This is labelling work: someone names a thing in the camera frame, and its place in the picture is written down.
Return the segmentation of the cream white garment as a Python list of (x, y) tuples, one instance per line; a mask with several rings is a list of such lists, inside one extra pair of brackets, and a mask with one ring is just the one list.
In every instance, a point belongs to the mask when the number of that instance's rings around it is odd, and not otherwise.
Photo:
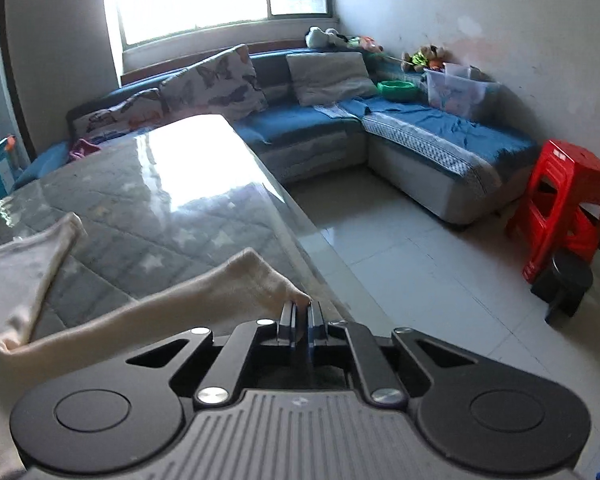
[(33, 340), (46, 292), (83, 231), (80, 218), (66, 214), (41, 233), (0, 246), (0, 479), (23, 471), (9, 413), (28, 389), (191, 327), (222, 330), (275, 318), (287, 302), (306, 308), (311, 301), (247, 248), (198, 278)]

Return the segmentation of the small black stool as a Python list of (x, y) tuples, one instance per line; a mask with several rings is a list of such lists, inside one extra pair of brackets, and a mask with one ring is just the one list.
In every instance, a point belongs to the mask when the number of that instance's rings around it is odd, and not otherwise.
[(547, 303), (545, 323), (552, 325), (561, 318), (572, 318), (593, 281), (586, 261), (566, 248), (555, 252), (531, 286), (532, 294)]

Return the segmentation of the blue corner sofa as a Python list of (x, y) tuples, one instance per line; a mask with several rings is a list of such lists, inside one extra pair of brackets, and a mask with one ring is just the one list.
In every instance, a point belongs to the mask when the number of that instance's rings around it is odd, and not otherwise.
[[(234, 122), (220, 114), (207, 115), (225, 118), (280, 182), (365, 165), (441, 220), (457, 226), (508, 205), (524, 192), (540, 147), (521, 132), (470, 122), (421, 102), (391, 102), (378, 91), (369, 98), (300, 105), (286, 55), (327, 52), (343, 51), (249, 51), (268, 107)], [(76, 118), (115, 106), (137, 92), (160, 90), (163, 81), (185, 68), (120, 88), (72, 110), (67, 116), (68, 140), (41, 155), (23, 181), (43, 177), (70, 160), (69, 150), (79, 139), (72, 124)], [(164, 101), (163, 106), (166, 117), (161, 124), (124, 136), (194, 116), (172, 115)], [(104, 148), (120, 138), (97, 145)]]

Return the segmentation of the red plastic stool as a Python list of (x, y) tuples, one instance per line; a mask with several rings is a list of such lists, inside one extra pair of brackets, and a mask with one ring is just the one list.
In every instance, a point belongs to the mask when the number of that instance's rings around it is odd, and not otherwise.
[(561, 249), (590, 263), (600, 244), (600, 159), (579, 145), (546, 141), (505, 233), (527, 244), (528, 283)]

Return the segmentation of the pink crumpled garment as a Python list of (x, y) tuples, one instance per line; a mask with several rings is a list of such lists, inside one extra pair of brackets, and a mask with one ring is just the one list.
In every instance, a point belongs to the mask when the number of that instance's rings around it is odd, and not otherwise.
[(102, 149), (97, 145), (85, 139), (78, 139), (70, 148), (68, 156), (72, 162), (84, 159), (87, 156), (100, 152)]

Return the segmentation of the flat butterfly pillow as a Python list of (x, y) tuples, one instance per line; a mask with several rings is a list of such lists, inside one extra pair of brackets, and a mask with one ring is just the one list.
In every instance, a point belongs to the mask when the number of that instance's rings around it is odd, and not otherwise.
[(137, 92), (129, 99), (85, 114), (73, 121), (76, 137), (94, 144), (162, 123), (166, 117), (158, 88)]

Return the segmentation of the green bowl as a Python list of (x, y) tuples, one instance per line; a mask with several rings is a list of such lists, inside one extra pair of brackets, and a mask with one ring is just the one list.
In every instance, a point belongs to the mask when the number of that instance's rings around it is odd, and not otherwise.
[(399, 103), (416, 101), (420, 92), (417, 84), (407, 80), (378, 81), (377, 90), (384, 99)]

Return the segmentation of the clear plastic storage box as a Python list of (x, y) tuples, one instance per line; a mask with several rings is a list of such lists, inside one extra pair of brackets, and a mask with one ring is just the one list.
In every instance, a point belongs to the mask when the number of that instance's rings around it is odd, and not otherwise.
[(470, 122), (486, 122), (493, 115), (502, 85), (495, 81), (425, 70), (428, 104)]

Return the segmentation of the upright butterfly pillow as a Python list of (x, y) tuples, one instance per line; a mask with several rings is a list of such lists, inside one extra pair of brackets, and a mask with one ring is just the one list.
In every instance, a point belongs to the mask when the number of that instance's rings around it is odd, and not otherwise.
[(245, 44), (171, 76), (160, 92), (169, 112), (178, 116), (220, 114), (234, 122), (268, 107)]

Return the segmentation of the blue children's cabinet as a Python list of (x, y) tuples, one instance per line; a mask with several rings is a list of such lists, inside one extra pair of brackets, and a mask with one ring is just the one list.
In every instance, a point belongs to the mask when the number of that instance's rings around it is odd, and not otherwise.
[(0, 141), (0, 200), (5, 198), (15, 185), (16, 172), (12, 153), (15, 151), (16, 139), (6, 136)]

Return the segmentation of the grey cushion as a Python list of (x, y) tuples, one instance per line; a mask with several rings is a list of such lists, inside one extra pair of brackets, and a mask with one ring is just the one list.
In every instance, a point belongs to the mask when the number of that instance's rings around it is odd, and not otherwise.
[(329, 105), (377, 93), (360, 52), (287, 54), (294, 95), (302, 106)]

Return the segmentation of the colourful plush toys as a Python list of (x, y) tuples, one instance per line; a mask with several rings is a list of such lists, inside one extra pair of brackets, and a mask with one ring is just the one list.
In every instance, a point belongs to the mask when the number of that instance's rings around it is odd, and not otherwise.
[(445, 48), (434, 44), (422, 46), (414, 54), (403, 52), (401, 56), (401, 70), (405, 73), (422, 73), (424, 70), (435, 70), (441, 72), (444, 62), (449, 58), (449, 52)]

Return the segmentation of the panda plush toy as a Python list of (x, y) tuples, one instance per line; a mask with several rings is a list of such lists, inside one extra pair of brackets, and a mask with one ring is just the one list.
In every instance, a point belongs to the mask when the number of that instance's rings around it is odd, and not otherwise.
[(349, 40), (334, 28), (323, 30), (319, 27), (312, 26), (309, 28), (306, 36), (306, 46), (309, 49), (344, 49), (348, 46)]

